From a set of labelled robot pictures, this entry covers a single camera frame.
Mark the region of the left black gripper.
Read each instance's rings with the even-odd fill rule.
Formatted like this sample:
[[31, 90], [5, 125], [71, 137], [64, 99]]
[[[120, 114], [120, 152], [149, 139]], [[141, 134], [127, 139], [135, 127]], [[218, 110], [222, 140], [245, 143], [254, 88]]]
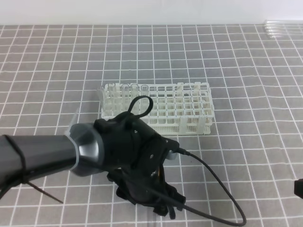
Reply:
[[182, 204], [185, 196], [165, 181], [163, 163], [179, 144], [158, 134], [136, 115], [123, 112], [108, 121], [98, 119], [94, 129], [103, 140], [104, 160], [101, 168], [118, 186], [116, 194], [133, 205], [153, 208], [159, 216], [175, 219], [176, 206], [141, 188], [142, 185]]

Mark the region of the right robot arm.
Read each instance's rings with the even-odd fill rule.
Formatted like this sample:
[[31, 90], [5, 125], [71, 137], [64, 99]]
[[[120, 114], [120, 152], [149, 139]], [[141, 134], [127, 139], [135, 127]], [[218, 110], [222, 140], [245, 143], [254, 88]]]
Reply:
[[303, 179], [294, 181], [294, 194], [303, 199]]

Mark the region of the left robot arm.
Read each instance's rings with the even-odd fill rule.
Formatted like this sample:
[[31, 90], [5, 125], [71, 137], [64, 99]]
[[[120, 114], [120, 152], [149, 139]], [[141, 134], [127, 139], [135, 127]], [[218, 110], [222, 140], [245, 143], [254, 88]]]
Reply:
[[129, 111], [75, 124], [66, 135], [2, 135], [0, 193], [64, 170], [81, 177], [107, 172], [118, 197], [174, 219], [186, 198], [166, 183], [163, 163], [178, 149]]

